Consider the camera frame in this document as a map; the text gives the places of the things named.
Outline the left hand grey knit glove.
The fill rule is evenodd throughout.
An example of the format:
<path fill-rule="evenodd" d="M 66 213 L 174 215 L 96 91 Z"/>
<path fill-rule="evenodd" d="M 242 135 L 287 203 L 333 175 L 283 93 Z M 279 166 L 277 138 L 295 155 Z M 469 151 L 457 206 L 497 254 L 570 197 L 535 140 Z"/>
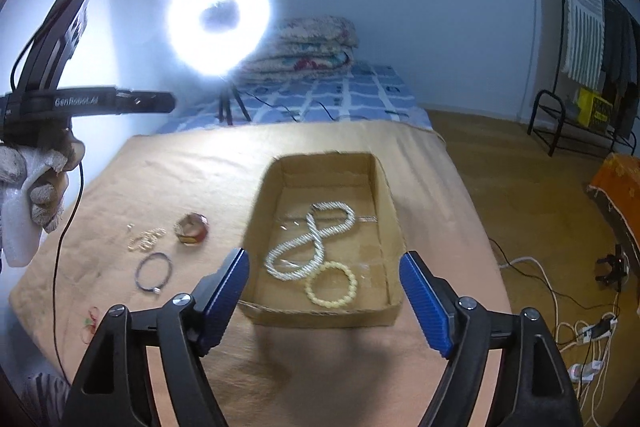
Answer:
<path fill-rule="evenodd" d="M 60 222 L 68 174 L 84 159 L 86 147 L 70 128 L 47 130 L 41 138 L 44 156 L 38 166 L 41 173 L 27 189 L 27 196 L 30 219 L 43 232 L 51 233 Z M 1 182 L 8 187 L 22 185 L 28 178 L 27 154 L 35 151 L 35 148 L 19 150 L 2 143 Z"/>

